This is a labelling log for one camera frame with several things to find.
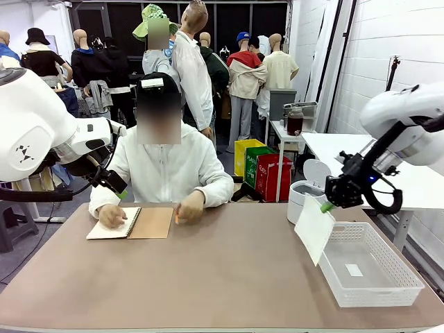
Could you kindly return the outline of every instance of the beige jacket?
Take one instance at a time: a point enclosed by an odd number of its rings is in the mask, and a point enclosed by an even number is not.
[[[256,99],[259,87],[266,81],[266,67],[250,68],[233,60],[230,65],[230,95],[241,99]]]

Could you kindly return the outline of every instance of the white trash can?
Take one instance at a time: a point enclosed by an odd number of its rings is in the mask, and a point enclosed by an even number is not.
[[[294,225],[304,207],[306,194],[313,196],[320,203],[327,201],[324,194],[325,177],[332,174],[330,168],[319,160],[305,161],[303,171],[307,180],[300,180],[290,186],[287,219]]]

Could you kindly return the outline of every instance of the open lid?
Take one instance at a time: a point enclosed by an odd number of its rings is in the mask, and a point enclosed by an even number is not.
[[[305,161],[303,171],[304,177],[321,189],[325,188],[325,177],[332,174],[326,163],[315,159]]]

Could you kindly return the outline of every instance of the white plastic basket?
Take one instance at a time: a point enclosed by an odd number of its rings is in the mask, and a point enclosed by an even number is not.
[[[424,288],[369,223],[336,223],[319,261],[340,307],[412,305]]]

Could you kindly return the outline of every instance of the dark green jacket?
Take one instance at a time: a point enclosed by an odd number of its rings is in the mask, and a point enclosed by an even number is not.
[[[230,79],[228,66],[209,47],[201,46],[200,54],[202,54],[205,64],[207,64],[208,74],[214,89],[219,94],[222,94],[227,88]]]

